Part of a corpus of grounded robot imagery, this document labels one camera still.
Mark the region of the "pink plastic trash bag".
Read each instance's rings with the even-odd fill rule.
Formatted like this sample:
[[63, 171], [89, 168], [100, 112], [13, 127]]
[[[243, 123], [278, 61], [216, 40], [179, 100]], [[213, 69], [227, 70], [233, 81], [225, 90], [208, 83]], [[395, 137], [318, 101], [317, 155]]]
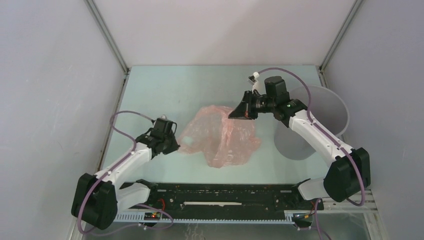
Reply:
[[177, 139], [179, 152], [202, 153], [211, 168], [246, 164], [261, 146], [252, 120], [229, 119], [233, 109], [210, 105], [199, 109]]

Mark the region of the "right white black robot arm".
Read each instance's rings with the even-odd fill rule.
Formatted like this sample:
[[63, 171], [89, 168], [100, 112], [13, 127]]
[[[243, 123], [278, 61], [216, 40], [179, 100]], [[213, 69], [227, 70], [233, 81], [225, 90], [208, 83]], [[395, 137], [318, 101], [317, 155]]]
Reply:
[[370, 185], [370, 155], [364, 148], [353, 148], [332, 134], [299, 99], [292, 99], [280, 76], [264, 81], [265, 93], [247, 90], [229, 119], [255, 120], [259, 114], [271, 113], [287, 128], [300, 135], [325, 160], [328, 172], [323, 178], [307, 179], [294, 186], [291, 204], [304, 209], [311, 200], [331, 198], [347, 200], [355, 206], [365, 203]]

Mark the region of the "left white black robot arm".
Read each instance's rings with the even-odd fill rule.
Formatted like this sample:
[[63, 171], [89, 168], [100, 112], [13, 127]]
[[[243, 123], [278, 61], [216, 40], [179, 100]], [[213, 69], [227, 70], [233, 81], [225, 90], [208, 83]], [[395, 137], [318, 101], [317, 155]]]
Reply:
[[138, 168], [154, 157], [168, 155], [179, 149], [175, 132], [177, 124], [166, 118], [157, 118], [147, 132], [133, 138], [130, 149], [106, 169], [79, 177], [71, 206], [78, 229], [84, 234], [85, 222], [99, 230], [107, 229], [118, 213], [137, 204], [153, 208], [158, 194], [140, 182], [122, 187]]

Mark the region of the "grey trash bin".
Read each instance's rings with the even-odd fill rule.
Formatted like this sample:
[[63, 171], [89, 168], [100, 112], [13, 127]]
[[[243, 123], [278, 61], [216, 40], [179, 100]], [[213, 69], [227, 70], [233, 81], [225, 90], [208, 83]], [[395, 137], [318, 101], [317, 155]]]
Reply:
[[[345, 102], [333, 91], [317, 85], [309, 85], [312, 96], [311, 113], [332, 134], [340, 137], [348, 128], [350, 113]], [[277, 123], [274, 145], [278, 152], [291, 160], [305, 160], [316, 150], [299, 134]]]

